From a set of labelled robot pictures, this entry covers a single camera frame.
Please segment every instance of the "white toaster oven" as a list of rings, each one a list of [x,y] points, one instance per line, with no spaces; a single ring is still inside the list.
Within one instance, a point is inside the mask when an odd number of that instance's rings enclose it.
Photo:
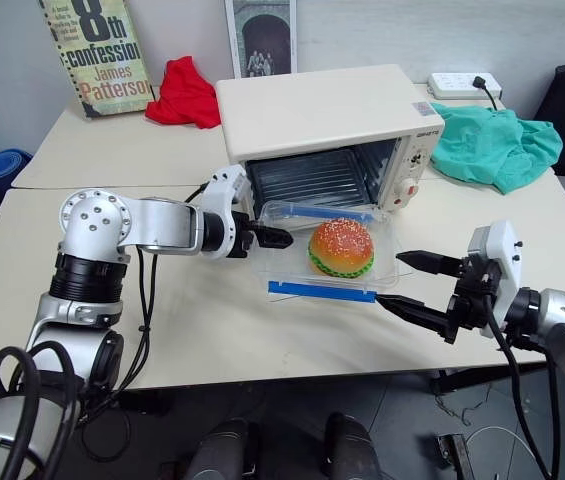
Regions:
[[[230,162],[270,200],[404,207],[444,120],[397,65],[221,80]]]

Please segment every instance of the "sticker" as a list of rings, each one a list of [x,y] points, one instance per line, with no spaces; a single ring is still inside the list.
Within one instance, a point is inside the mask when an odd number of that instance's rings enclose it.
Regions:
[[[435,110],[433,110],[433,107],[431,107],[428,102],[415,102],[412,105],[423,117],[435,115]]]

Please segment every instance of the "power strip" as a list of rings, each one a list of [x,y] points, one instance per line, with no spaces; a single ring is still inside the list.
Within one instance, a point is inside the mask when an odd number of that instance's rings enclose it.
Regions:
[[[440,100],[489,99],[484,90],[473,86],[477,76],[486,80],[486,88],[493,98],[500,98],[502,87],[490,73],[432,73],[429,86],[433,96]]]

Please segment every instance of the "book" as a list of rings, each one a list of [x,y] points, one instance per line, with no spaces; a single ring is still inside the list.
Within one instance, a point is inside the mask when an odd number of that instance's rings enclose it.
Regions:
[[[87,117],[145,110],[154,100],[124,0],[38,0]]]

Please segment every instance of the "white wall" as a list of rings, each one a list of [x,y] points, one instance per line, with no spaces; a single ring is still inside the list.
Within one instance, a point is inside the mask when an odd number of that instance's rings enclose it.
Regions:
[[[503,100],[533,116],[565,64],[565,0],[297,0],[300,71],[398,63],[490,71]],[[223,0],[129,0],[149,73],[192,54],[214,82],[232,75]],[[35,151],[72,94],[35,0],[0,0],[0,149]]]
[[[71,94],[36,0],[0,0],[0,150],[35,152]]]

